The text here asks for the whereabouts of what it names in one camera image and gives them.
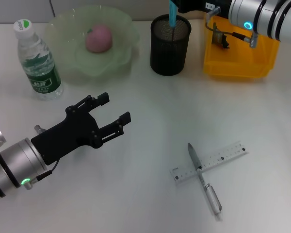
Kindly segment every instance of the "cable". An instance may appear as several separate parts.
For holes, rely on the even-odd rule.
[[[55,12],[54,12],[54,8],[53,8],[52,0],[49,0],[49,4],[50,4],[50,8],[51,8],[51,10],[52,10],[52,14],[53,14],[53,16],[56,17]]]
[[[247,36],[245,36],[245,35],[243,35],[243,34],[239,34],[239,33],[235,33],[235,32],[233,32],[233,33],[229,33],[229,32],[216,31],[215,29],[208,27],[208,23],[209,23],[210,19],[211,19],[212,17],[218,15],[220,12],[221,12],[221,8],[220,8],[219,6],[217,6],[216,8],[214,8],[213,10],[211,10],[211,11],[209,11],[209,12],[207,13],[207,16],[206,16],[206,23],[205,23],[206,28],[207,28],[208,30],[214,32],[214,33],[220,33],[220,34],[231,35],[231,36],[233,36],[233,37],[235,37],[235,38],[237,38],[237,39],[240,39],[240,40],[242,40],[242,41],[245,41],[245,42],[250,43],[250,41],[251,41],[250,38],[247,37]]]
[[[57,160],[57,162],[55,163],[55,166],[52,168],[52,170],[46,171],[46,172],[42,173],[41,175],[38,175],[36,177],[37,181],[40,181],[40,180],[44,179],[45,177],[51,175],[53,173],[53,171],[55,170],[55,168],[57,167],[58,163],[59,163],[59,160]]]
[[[58,163],[59,163],[59,160],[57,160],[57,162],[55,163],[55,166],[52,168],[52,172],[55,170],[55,168],[57,167],[57,165],[58,165]]]
[[[216,31],[216,30],[214,30],[213,28],[208,27],[208,23],[207,23],[207,22],[206,22],[205,25],[206,25],[206,28],[207,28],[208,30],[212,31],[212,32],[215,32],[215,33],[221,33],[221,34],[226,34],[226,35],[233,35],[233,33],[229,33],[229,32]]]

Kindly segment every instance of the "white ruler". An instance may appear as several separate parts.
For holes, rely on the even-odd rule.
[[[236,159],[242,155],[247,154],[248,151],[246,147],[241,142],[235,142],[225,148],[218,150],[217,152],[208,155],[200,156],[199,160],[202,163],[201,172],[207,171],[213,167],[219,166],[227,161]],[[197,175],[195,169],[187,169],[176,167],[170,170],[171,175],[173,176],[176,184],[179,184],[183,181],[190,179]]]

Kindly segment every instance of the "water bottle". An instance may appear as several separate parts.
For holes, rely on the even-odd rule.
[[[27,19],[14,24],[18,39],[18,58],[41,100],[54,100],[64,91],[55,62],[46,43],[35,33]]]

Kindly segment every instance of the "pink fruit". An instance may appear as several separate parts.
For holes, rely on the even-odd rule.
[[[86,48],[90,52],[105,52],[112,47],[111,30],[104,25],[92,27],[92,31],[86,37]]]

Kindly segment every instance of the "table surface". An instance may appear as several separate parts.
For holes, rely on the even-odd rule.
[[[0,25],[0,129],[7,143],[50,128],[65,108],[108,92],[92,112],[99,126],[130,111],[124,135],[95,150],[78,148],[53,175],[0,200],[0,233],[291,233],[291,46],[255,83],[219,83],[202,74],[201,20],[192,20],[184,70],[173,77],[149,65],[150,22],[131,67],[103,80],[65,82],[59,100],[39,101],[17,59],[12,25]],[[36,24],[43,34],[45,24]],[[250,153],[206,173],[222,204],[211,214],[198,178],[176,186],[169,169],[241,140]]]

